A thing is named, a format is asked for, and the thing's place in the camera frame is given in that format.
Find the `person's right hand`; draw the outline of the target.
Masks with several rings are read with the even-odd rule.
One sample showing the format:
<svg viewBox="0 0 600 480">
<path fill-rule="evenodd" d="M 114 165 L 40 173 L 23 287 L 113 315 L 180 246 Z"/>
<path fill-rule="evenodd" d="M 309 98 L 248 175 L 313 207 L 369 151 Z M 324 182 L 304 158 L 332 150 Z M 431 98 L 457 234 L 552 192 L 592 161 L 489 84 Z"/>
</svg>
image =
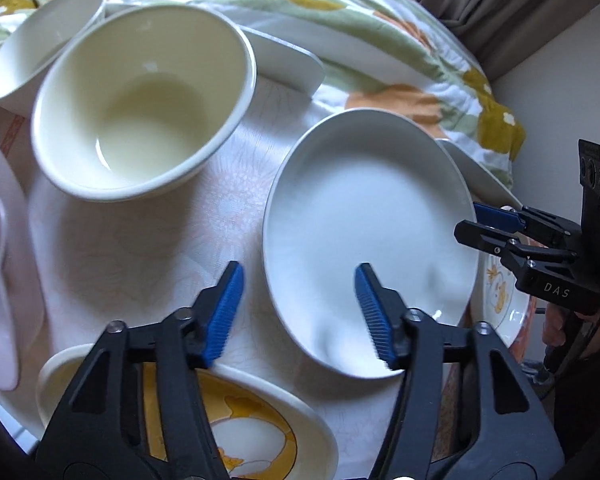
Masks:
<svg viewBox="0 0 600 480">
<path fill-rule="evenodd" d="M 600 310 L 594 315 L 583 315 L 578 313 L 578 317 L 584 322 L 591 322 L 597 328 L 586 349 L 581 353 L 582 358 L 592 356 L 600 351 Z M 544 344 L 552 347 L 562 346 L 566 342 L 566 334 L 562 329 L 565 323 L 565 315 L 556 304 L 548 304 L 545 310 L 545 320 L 542 330 L 542 341 Z"/>
</svg>

